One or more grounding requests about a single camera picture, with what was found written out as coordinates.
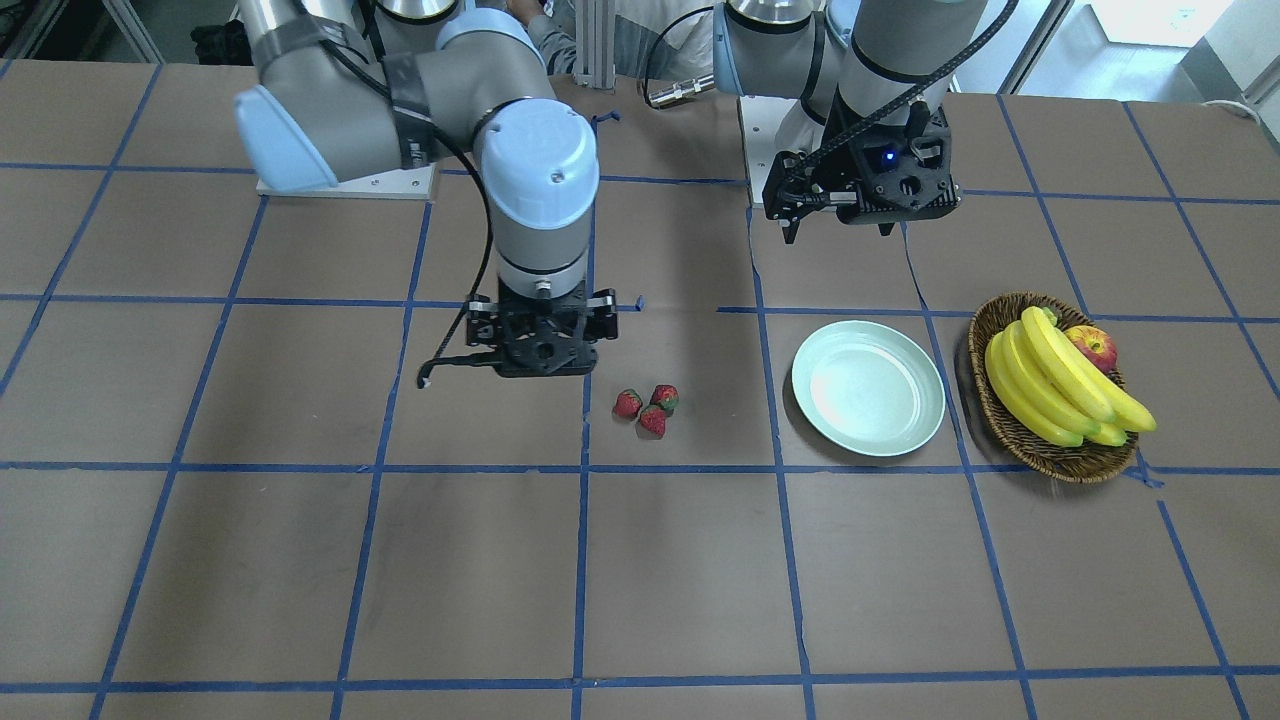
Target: wicker basket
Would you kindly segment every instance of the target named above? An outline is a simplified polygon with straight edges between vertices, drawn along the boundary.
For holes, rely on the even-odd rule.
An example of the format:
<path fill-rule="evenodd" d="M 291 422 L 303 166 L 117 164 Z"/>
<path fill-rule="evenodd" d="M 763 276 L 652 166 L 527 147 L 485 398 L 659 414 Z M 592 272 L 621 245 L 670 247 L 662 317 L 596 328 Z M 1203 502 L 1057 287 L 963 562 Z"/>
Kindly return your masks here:
<path fill-rule="evenodd" d="M 1048 306 L 1057 311 L 1059 328 L 1092 325 L 1083 313 L 1070 305 L 1036 292 L 1011 292 L 987 301 L 974 313 L 969 323 L 969 360 L 982 413 L 996 438 L 1019 460 L 1051 478 L 1069 483 L 1100 483 L 1119 475 L 1134 461 L 1138 450 L 1137 433 L 1121 447 L 1107 447 L 1084 441 L 1080 447 L 1057 447 L 1044 442 L 1019 423 L 996 397 L 987 378 L 983 357 L 992 337 L 1016 320 L 1029 306 Z M 1117 386 L 1124 387 L 1119 369 L 1107 373 Z"/>

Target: plate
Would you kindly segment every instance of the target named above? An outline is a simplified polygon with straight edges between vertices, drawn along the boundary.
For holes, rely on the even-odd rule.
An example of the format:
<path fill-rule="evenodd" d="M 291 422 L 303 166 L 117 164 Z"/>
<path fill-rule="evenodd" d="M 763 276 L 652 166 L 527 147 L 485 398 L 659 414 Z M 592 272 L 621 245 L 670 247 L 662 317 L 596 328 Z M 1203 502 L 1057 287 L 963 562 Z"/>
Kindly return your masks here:
<path fill-rule="evenodd" d="M 819 433 L 878 457 L 928 442 L 946 411 L 929 355 L 893 328 L 865 320 L 832 323 L 809 336 L 791 364 L 791 389 Z"/>

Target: red apple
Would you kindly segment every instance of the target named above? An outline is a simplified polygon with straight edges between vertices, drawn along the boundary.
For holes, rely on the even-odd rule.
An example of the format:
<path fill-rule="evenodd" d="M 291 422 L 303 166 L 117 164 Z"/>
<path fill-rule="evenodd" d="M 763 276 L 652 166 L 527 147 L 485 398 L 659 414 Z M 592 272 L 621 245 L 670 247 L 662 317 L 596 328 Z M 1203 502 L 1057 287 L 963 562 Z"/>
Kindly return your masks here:
<path fill-rule="evenodd" d="M 1066 338 L 1103 373 L 1116 366 L 1116 343 L 1101 328 L 1075 325 L 1066 329 Z"/>

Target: banana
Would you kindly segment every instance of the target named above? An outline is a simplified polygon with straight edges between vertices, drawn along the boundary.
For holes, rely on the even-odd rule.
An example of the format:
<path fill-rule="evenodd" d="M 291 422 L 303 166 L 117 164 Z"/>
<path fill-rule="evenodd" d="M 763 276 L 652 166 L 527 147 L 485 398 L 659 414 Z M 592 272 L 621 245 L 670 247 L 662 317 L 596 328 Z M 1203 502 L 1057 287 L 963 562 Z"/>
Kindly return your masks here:
<path fill-rule="evenodd" d="M 1089 359 L 1085 357 L 1080 351 L 1076 350 L 1074 355 L 1069 355 L 1070 361 L 1076 366 L 1080 374 L 1087 377 L 1089 382 L 1097 387 L 1102 395 L 1111 404 L 1115 410 L 1115 424 L 1120 428 L 1134 432 L 1134 433 L 1149 433 L 1156 429 L 1156 418 L 1152 416 L 1151 410 L 1133 398 L 1132 395 L 1120 389 L 1120 386 L 1111 382 L 1111 378 L 1102 374 L 1102 370 L 1093 366 Z"/>
<path fill-rule="evenodd" d="M 1080 355 L 1080 351 L 1071 345 L 1071 341 L 1066 340 L 1062 331 L 1050 323 L 1039 307 L 1032 306 L 1023 310 L 1023 331 L 1025 331 L 1027 346 L 1032 350 L 1036 363 L 1062 396 L 1071 401 L 1071 405 L 1100 423 L 1111 423 L 1116 419 L 1115 409 L 1103 395 L 1103 389 L 1075 360 L 1082 360 L 1098 375 L 1102 373 L 1084 355 Z"/>
<path fill-rule="evenodd" d="M 1005 366 L 1009 368 L 1010 379 L 1018 391 L 1027 396 L 1027 400 L 1055 425 L 1084 437 L 1098 433 L 1102 424 L 1076 410 L 1062 397 L 1062 393 L 1048 382 L 1044 373 L 1030 359 L 1023 322 L 1014 320 L 1004 329 L 1004 333 L 1005 340 L 1000 343 L 1000 350 L 1005 352 Z"/>
<path fill-rule="evenodd" d="M 1053 424 L 1036 410 L 1027 397 L 1018 392 L 1014 383 L 1009 382 L 1009 368 L 1005 366 L 1005 351 L 1001 348 L 1005 340 L 1007 338 L 1005 338 L 1004 331 L 996 333 L 996 337 L 991 338 L 991 342 L 987 343 L 986 352 L 987 378 L 991 380 L 991 387 L 996 391 L 996 397 L 1000 398 L 1000 402 L 1004 404 L 1019 423 L 1044 442 L 1059 447 L 1079 447 L 1084 445 L 1084 436 Z"/>
<path fill-rule="evenodd" d="M 1111 447 L 1120 447 L 1121 445 L 1129 442 L 1129 436 L 1125 434 L 1124 429 L 1115 423 L 1100 423 L 1101 428 L 1096 433 L 1085 434 L 1084 437 L 1098 445 L 1108 445 Z"/>

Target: cable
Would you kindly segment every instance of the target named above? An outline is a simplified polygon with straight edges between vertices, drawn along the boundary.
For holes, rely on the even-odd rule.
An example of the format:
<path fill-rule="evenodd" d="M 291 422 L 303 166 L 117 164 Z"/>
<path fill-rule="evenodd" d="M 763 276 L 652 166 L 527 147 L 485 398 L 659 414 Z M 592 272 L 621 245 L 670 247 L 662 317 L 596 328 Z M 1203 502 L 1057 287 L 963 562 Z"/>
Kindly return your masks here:
<path fill-rule="evenodd" d="M 307 12 L 306 5 L 302 4 L 302 0 L 293 0 L 293 9 L 300 15 L 311 14 Z M 360 82 L 369 86 L 370 90 L 383 96 L 388 102 L 392 101 L 392 91 L 387 86 L 387 83 L 383 83 L 378 78 L 366 73 L 364 68 L 361 68 L 355 63 L 355 60 L 343 54 L 338 44 L 333 42 L 332 40 L 321 40 L 320 47 L 323 47 L 324 51 L 330 58 L 340 63 L 342 67 L 351 70 L 351 73 L 356 76 L 356 78 L 360 79 Z M 484 255 L 480 259 L 480 269 L 476 270 L 476 277 L 475 281 L 472 281 L 471 283 L 471 290 L 467 292 L 467 297 L 470 299 L 476 293 L 477 290 L 480 290 L 480 283 L 484 282 L 484 275 L 489 270 L 489 258 L 493 254 L 493 218 L 489 215 L 489 192 L 485 190 L 484 179 L 480 177 L 480 173 L 476 170 L 475 165 L 471 164 L 471 160 L 467 159 L 466 152 L 462 151 L 458 143 L 454 142 L 453 138 L 449 137 L 449 135 L 442 131 L 439 127 L 434 127 L 434 124 L 433 124 L 433 135 L 435 136 L 435 140 L 440 142 L 440 145 L 443 145 L 454 158 L 458 159 L 460 163 L 462 163 L 462 167 L 466 168 L 467 170 L 467 176 L 471 177 L 471 182 L 474 182 L 476 190 L 480 191 L 480 201 L 484 202 L 484 219 L 485 219 Z M 430 378 L 431 369 L 435 365 L 452 364 L 451 360 L 453 359 L 443 357 L 444 348 L 448 347 L 449 342 L 453 340 L 453 334 L 457 332 L 458 325 L 462 324 L 462 318 L 465 318 L 466 314 L 467 314 L 467 302 L 463 301 L 462 306 L 458 309 L 458 314 L 453 316 L 453 323 L 449 324 L 448 332 L 444 333 L 444 340 L 440 341 L 440 346 L 435 350 L 435 354 L 431 356 L 430 360 L 424 363 L 421 368 L 419 368 L 417 387 L 422 388 L 429 384 L 428 378 Z"/>
<path fill-rule="evenodd" d="M 662 40 L 664 37 L 667 37 L 667 33 L 671 32 L 672 29 L 675 29 L 676 26 L 678 26 L 680 23 L 687 20 L 689 18 L 691 18 L 694 15 L 700 15 L 703 13 L 710 12 L 713 8 L 714 8 L 714 5 L 708 5 L 705 8 L 699 8 L 696 10 L 690 10 L 690 12 L 685 13 L 684 15 L 680 15 L 678 18 L 671 20 L 671 24 L 668 24 L 667 27 L 664 27 L 662 29 L 662 32 L 658 33 L 658 38 L 654 40 L 653 45 L 649 46 L 649 50 L 645 53 L 645 56 L 644 56 L 644 78 L 640 81 L 640 94 L 641 94 L 640 96 L 644 97 L 644 104 L 648 105 L 650 109 L 653 109 L 653 110 L 660 110 L 662 109 L 662 108 L 658 108 L 657 105 L 654 105 L 649 100 L 649 74 L 653 70 L 653 51 L 658 49 L 658 45 L 662 44 Z"/>
<path fill-rule="evenodd" d="M 1235 100 L 1207 100 L 1201 102 L 1206 108 L 1226 108 L 1229 113 L 1236 118 L 1249 118 L 1260 127 L 1262 126 L 1262 117 L 1253 108 L 1249 108 L 1244 102 L 1236 102 Z"/>
<path fill-rule="evenodd" d="M 911 236 L 906 229 L 906 222 L 899 223 L 902 228 L 902 252 L 906 255 L 906 269 L 911 272 L 911 284 L 915 286 L 915 296 L 920 299 L 920 307 L 928 309 L 924 301 L 924 291 L 920 290 L 920 278 L 915 275 L 915 263 L 911 261 Z"/>
<path fill-rule="evenodd" d="M 829 141 L 823 142 L 822 147 L 818 147 L 808 156 L 805 156 L 804 161 L 797 163 L 794 168 L 787 170 L 787 174 L 791 176 L 792 178 L 803 177 L 803 173 L 806 168 L 817 167 L 817 164 L 823 158 L 831 155 L 836 150 L 840 150 L 841 147 L 847 145 L 849 141 L 870 129 L 876 123 L 896 113 L 900 108 L 910 102 L 919 94 L 924 92 L 931 85 L 954 73 L 955 69 L 959 68 L 961 64 L 964 64 L 965 60 L 972 58 L 975 53 L 978 53 L 978 50 L 982 50 L 982 47 L 987 45 L 987 42 L 989 42 L 991 38 L 995 37 L 997 32 L 1000 32 L 1000 28 L 1005 27 L 1005 23 L 1009 22 L 1009 18 L 1014 14 L 1014 10 L 1016 8 L 1018 8 L 1018 0 L 1007 0 L 1005 3 L 1005 8 L 1000 10 L 998 15 L 996 15 L 996 19 L 991 20 L 991 24 L 987 26 L 987 29 L 982 31 L 982 35 L 979 35 L 978 37 L 974 38 L 973 42 L 966 45 L 964 50 L 956 53 L 954 58 L 943 63 L 942 67 L 940 67 L 938 69 L 929 73 L 924 79 L 913 85 L 893 100 L 886 102 L 879 110 L 876 110 L 870 115 L 867 115 L 865 118 L 855 123 L 852 127 L 845 129 L 844 132 L 831 138 Z"/>
<path fill-rule="evenodd" d="M 461 149 L 453 143 L 447 136 L 440 137 L 440 142 L 453 152 L 453 156 L 462 163 L 462 167 L 467 169 L 467 174 L 471 176 L 471 181 L 476 184 L 480 191 L 480 200 L 484 201 L 484 218 L 485 218 L 485 238 L 484 238 L 484 256 L 480 259 L 480 269 L 476 272 L 475 279 L 471 282 L 471 290 L 467 292 L 467 301 L 480 290 L 480 283 L 484 282 L 484 274 L 489 270 L 489 256 L 493 254 L 493 218 L 489 215 L 489 193 L 485 191 L 484 179 L 480 178 L 480 173 L 476 172 L 471 160 L 462 154 Z M 453 316 L 453 322 L 449 324 L 448 332 L 444 333 L 444 340 L 440 341 L 440 346 L 435 348 L 435 354 L 431 359 L 417 369 L 417 387 L 425 388 L 430 384 L 431 370 L 436 365 L 456 365 L 462 364 L 454 357 L 444 357 L 444 350 L 449 346 L 453 340 L 453 333 L 457 332 L 458 325 L 462 324 L 462 318 L 467 315 L 467 301 L 462 302 L 458 307 L 458 314 Z"/>

